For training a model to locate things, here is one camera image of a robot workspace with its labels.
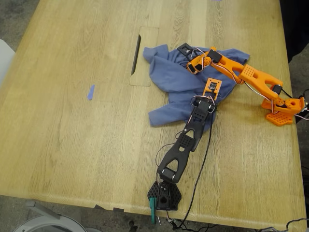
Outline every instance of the blue cloth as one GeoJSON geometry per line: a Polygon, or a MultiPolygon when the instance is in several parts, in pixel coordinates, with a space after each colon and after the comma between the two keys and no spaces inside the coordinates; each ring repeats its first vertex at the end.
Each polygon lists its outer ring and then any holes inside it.
{"type": "MultiPolygon", "coordinates": [[[[218,51],[222,55],[244,64],[249,55],[236,49],[218,51]]],[[[221,80],[221,88],[216,103],[222,101],[233,89],[235,82],[214,67],[208,66],[198,74],[191,74],[186,69],[188,60],[177,49],[169,52],[166,44],[155,48],[144,48],[144,58],[150,63],[149,75],[151,80],[163,91],[169,93],[169,103],[148,113],[152,126],[189,119],[193,106],[190,103],[194,95],[203,93],[209,77],[221,80]]],[[[204,130],[210,127],[210,117],[204,130]]]]}

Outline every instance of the wood grain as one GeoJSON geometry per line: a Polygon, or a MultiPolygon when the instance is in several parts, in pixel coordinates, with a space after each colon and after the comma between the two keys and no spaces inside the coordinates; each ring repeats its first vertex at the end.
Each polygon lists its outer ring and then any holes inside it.
{"type": "MultiPolygon", "coordinates": [[[[150,214],[156,151],[184,123],[150,127],[147,113],[167,94],[129,84],[140,27],[159,28],[157,44],[170,49],[247,52],[291,92],[279,1],[155,2],[40,1],[0,87],[0,194],[150,214]]],[[[189,220],[283,230],[306,216],[295,124],[266,121],[261,102],[236,86],[220,103],[189,220]]],[[[207,137],[190,155],[171,217],[187,211],[207,137]]]]}

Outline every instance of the green object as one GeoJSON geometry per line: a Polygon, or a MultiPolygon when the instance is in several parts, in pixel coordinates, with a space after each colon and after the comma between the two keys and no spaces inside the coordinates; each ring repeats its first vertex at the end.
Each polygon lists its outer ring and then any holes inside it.
{"type": "Polygon", "coordinates": [[[156,197],[149,198],[149,206],[151,210],[151,224],[155,224],[156,197]]]}

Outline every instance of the floor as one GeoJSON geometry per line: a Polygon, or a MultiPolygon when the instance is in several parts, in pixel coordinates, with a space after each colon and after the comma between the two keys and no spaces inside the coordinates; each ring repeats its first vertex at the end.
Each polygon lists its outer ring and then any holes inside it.
{"type": "MultiPolygon", "coordinates": [[[[26,30],[29,20],[39,0],[0,0],[0,39],[3,39],[14,51],[26,30]]],[[[293,95],[302,94],[304,87],[309,87],[309,46],[294,57],[289,64],[293,95]]],[[[309,123],[301,121],[297,124],[299,149],[302,165],[309,168],[309,123]]],[[[21,223],[36,216],[36,213],[26,209],[24,199],[0,196],[0,232],[13,231],[21,223]]],[[[92,227],[103,232],[128,232],[129,222],[133,220],[138,231],[156,232],[171,231],[172,227],[161,218],[162,225],[152,225],[149,216],[113,212],[100,209],[83,208],[54,203],[42,203],[56,213],[72,217],[85,227],[92,227]]],[[[198,229],[207,226],[204,223],[188,222],[188,227],[198,229]]],[[[244,232],[253,231],[245,228],[217,226],[210,232],[244,232]]]]}

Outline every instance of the black base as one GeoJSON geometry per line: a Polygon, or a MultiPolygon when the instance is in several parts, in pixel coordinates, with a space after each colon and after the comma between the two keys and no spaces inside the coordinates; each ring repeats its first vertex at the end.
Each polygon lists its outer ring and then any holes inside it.
{"type": "Polygon", "coordinates": [[[148,191],[148,199],[151,197],[157,198],[157,210],[177,210],[178,203],[182,198],[177,186],[175,184],[163,181],[160,183],[160,187],[162,191],[159,191],[158,183],[155,181],[148,191]]]}

